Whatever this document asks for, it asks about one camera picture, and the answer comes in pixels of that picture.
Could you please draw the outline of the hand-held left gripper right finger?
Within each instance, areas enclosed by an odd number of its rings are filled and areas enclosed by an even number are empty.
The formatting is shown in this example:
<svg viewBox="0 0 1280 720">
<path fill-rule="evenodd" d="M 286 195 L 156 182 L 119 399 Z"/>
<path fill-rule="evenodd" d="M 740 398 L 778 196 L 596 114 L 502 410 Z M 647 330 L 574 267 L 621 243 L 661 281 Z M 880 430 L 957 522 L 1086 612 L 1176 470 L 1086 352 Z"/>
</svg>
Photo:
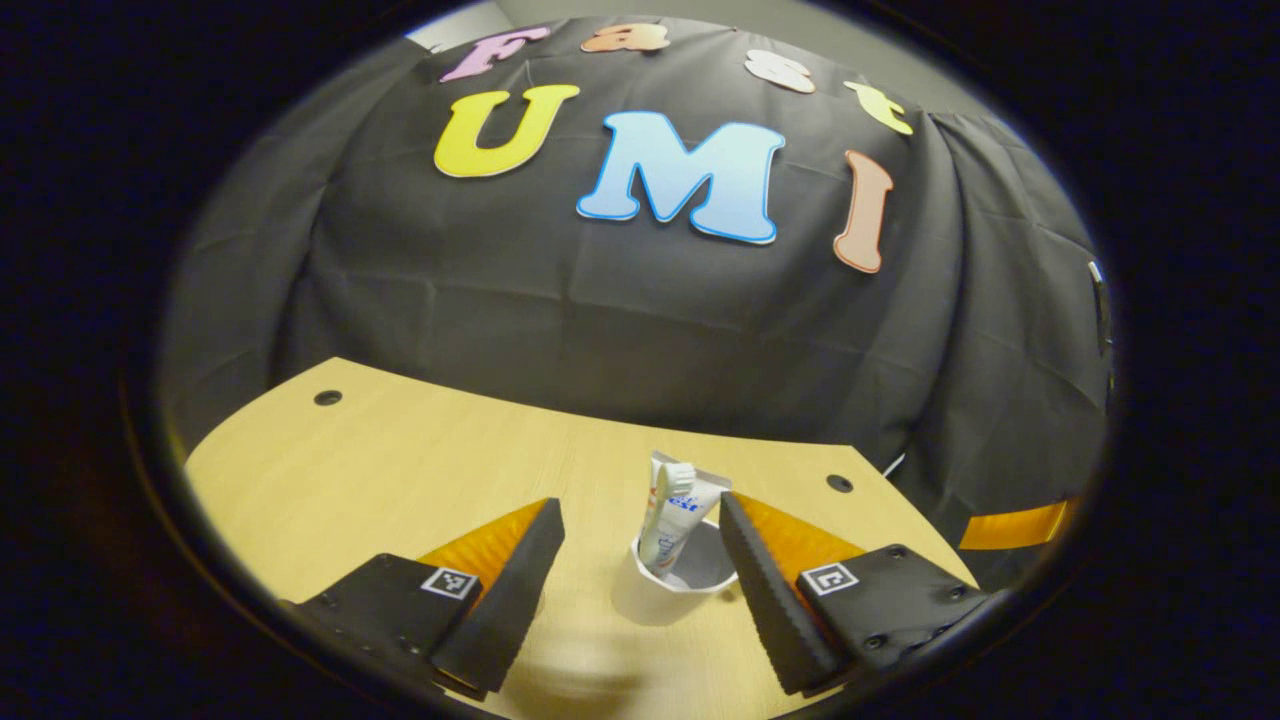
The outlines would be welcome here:
<svg viewBox="0 0 1280 720">
<path fill-rule="evenodd" d="M 787 694 L 914 664 L 991 602 L 905 544 L 864 550 L 733 491 L 719 505 L 724 547 Z"/>
</svg>

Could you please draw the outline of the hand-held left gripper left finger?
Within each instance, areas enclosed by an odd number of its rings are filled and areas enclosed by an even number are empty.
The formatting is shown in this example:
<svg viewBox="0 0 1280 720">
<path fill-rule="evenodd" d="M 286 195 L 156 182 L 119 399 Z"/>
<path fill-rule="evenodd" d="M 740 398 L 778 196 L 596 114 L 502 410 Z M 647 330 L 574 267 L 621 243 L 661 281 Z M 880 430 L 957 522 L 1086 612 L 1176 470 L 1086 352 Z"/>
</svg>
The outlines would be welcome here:
<svg viewBox="0 0 1280 720">
<path fill-rule="evenodd" d="M 401 683 L 480 701 L 515 664 L 563 542 L 559 500 L 540 498 L 419 559 L 378 553 L 285 607 Z"/>
</svg>

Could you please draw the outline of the white cup with wooden handle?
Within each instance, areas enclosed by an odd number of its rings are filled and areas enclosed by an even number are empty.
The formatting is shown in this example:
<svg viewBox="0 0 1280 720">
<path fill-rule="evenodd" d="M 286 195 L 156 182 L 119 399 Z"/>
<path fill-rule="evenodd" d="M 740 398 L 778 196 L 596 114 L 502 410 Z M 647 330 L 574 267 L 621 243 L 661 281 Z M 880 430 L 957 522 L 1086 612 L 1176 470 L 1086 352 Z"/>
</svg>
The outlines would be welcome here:
<svg viewBox="0 0 1280 720">
<path fill-rule="evenodd" d="M 628 546 L 632 565 L 641 579 L 676 593 L 714 594 L 739 580 L 739 573 L 724 546 L 721 527 L 703 519 L 687 537 L 671 570 L 655 577 L 639 560 L 639 536 Z"/>
</svg>

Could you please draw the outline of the white toothpaste tube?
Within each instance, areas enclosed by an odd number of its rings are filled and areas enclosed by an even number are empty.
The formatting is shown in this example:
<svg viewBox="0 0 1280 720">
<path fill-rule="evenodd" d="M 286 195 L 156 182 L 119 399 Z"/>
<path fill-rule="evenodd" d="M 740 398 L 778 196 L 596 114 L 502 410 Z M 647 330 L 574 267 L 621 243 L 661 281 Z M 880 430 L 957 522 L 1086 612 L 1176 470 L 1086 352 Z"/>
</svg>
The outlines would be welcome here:
<svg viewBox="0 0 1280 720">
<path fill-rule="evenodd" d="M 705 471 L 692 464 L 698 471 L 692 491 L 687 496 L 671 498 L 658 512 L 654 507 L 653 491 L 659 462 L 681 461 L 659 451 L 650 455 L 650 492 L 645 518 L 637 533 L 637 552 L 640 562 L 655 577 L 671 570 L 691 530 L 716 507 L 721 495 L 733 487 L 730 478 Z"/>
</svg>

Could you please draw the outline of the white toothbrush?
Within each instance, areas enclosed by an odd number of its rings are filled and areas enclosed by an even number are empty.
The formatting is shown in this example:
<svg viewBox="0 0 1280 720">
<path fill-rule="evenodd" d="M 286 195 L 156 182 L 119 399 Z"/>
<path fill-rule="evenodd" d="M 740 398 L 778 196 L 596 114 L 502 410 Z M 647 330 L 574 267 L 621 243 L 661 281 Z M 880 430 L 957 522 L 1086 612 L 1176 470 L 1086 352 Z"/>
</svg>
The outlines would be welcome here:
<svg viewBox="0 0 1280 720">
<path fill-rule="evenodd" d="M 698 478 L 691 462 L 659 462 L 655 466 L 654 507 L 660 512 L 673 497 L 687 496 Z"/>
</svg>

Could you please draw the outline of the wooden desktop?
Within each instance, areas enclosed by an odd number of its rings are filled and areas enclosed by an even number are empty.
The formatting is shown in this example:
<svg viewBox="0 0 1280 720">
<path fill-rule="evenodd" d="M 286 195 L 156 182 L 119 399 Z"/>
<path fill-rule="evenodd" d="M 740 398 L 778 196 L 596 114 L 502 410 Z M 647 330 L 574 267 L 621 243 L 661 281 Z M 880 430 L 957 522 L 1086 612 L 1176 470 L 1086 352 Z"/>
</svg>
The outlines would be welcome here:
<svg viewBox="0 0 1280 720">
<path fill-rule="evenodd" d="M 317 406 L 338 389 L 343 400 Z M 545 497 L 566 538 L 500 691 L 513 720 L 769 720 L 786 694 L 731 587 L 668 626 L 614 610 L 653 451 L 864 550 L 905 544 L 965 582 L 954 547 L 858 451 L 608 421 L 512 404 L 334 357 L 268 391 L 186 460 L 223 541 L 278 598 L 301 601 L 375 553 L 416 559 Z M 850 479 L 851 493 L 826 478 Z"/>
</svg>

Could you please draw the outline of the black backdrop cloth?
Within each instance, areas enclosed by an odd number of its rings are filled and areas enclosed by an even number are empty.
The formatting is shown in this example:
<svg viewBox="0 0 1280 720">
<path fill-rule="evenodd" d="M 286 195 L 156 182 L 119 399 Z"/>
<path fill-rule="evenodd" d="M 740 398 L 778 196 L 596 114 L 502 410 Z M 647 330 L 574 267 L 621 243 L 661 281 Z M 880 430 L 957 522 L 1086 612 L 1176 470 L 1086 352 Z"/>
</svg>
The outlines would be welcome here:
<svg viewBox="0 0 1280 720">
<path fill-rule="evenodd" d="M 1100 470 L 1089 260 L 1053 168 L 987 108 L 762 35 L 616 15 L 393 38 L 206 197 L 154 388 L 188 446 L 332 357 L 845 445 L 957 542 Z"/>
</svg>

